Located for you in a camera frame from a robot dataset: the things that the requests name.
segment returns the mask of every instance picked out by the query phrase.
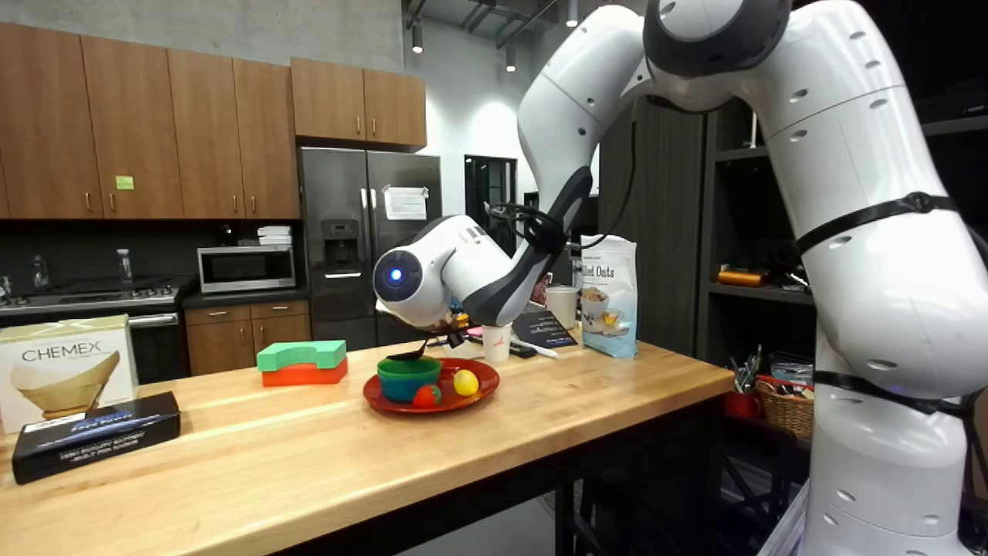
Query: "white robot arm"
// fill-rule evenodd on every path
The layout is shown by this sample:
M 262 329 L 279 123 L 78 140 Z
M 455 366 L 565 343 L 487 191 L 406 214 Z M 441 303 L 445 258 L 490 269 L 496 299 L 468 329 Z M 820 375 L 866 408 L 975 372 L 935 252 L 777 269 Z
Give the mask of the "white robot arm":
M 533 242 L 509 258 L 468 216 L 441 219 L 378 261 L 384 306 L 417 328 L 449 318 L 450 299 L 484 325 L 512 322 L 591 191 L 592 146 L 636 94 L 685 111 L 743 97 L 761 114 L 820 308 L 815 366 L 830 370 L 799 551 L 967 551 L 963 425 L 911 400 L 988 385 L 988 278 L 903 70 L 851 0 L 592 11 L 518 107 L 548 214 Z

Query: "refrigerator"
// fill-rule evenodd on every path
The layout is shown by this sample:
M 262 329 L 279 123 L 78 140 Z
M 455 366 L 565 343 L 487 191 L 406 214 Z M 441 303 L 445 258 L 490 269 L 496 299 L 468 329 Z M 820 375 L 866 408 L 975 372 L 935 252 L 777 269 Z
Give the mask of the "refrigerator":
M 420 339 L 374 308 L 371 269 L 441 214 L 439 156 L 304 146 L 300 169 L 313 337 L 347 349 Z

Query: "oven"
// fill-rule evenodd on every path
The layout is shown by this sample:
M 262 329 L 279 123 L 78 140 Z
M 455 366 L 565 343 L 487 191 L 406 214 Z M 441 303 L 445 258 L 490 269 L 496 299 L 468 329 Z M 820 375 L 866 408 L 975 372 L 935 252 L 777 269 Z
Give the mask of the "oven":
M 127 289 L 88 280 L 0 299 L 0 328 L 100 314 L 127 314 L 140 382 L 188 375 L 178 287 L 173 280 L 146 278 Z
M 140 382 L 188 375 L 188 349 L 178 308 L 135 313 L 127 322 Z

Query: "green sponge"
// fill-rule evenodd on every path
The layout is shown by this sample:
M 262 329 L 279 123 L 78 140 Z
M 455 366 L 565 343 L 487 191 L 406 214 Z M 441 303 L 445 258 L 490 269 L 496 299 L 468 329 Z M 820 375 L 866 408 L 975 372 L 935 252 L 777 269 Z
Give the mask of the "green sponge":
M 286 364 L 338 366 L 347 357 L 347 339 L 272 343 L 256 351 L 260 370 L 280 370 Z

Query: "lemon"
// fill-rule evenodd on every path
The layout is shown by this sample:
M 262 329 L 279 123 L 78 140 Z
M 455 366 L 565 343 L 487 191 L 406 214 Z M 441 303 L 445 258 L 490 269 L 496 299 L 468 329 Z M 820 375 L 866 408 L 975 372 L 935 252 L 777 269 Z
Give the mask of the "lemon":
M 456 394 L 475 394 L 482 388 L 482 380 L 475 380 L 473 370 L 460 366 L 455 372 L 455 388 L 456 388 Z

